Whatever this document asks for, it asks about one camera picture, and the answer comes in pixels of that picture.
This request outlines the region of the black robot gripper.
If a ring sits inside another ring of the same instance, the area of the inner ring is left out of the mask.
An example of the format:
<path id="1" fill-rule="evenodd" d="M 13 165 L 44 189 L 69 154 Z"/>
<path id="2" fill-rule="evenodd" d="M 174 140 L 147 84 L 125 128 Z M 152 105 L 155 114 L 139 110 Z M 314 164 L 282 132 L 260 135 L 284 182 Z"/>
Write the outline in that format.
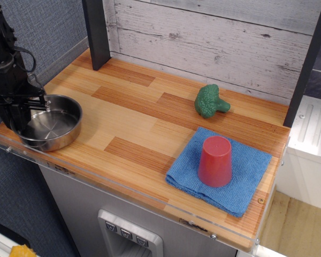
<path id="1" fill-rule="evenodd" d="M 22 131 L 31 120 L 30 110 L 46 110 L 45 91 L 28 81 L 27 72 L 15 63 L 0 63 L 0 118 L 7 128 L 14 121 Z"/>

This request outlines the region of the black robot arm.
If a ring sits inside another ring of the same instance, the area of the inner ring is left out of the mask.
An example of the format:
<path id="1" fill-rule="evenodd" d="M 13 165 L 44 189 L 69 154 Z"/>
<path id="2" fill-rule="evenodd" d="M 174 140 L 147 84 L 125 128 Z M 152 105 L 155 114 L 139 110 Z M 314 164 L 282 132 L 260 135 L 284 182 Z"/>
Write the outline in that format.
<path id="1" fill-rule="evenodd" d="M 9 129 L 22 131 L 32 119 L 32 111 L 46 111 L 48 103 L 42 86 L 29 82 L 29 74 L 36 69 L 26 69 L 22 53 L 32 55 L 24 48 L 15 46 L 14 29 L 4 18 L 0 6 L 0 118 Z"/>

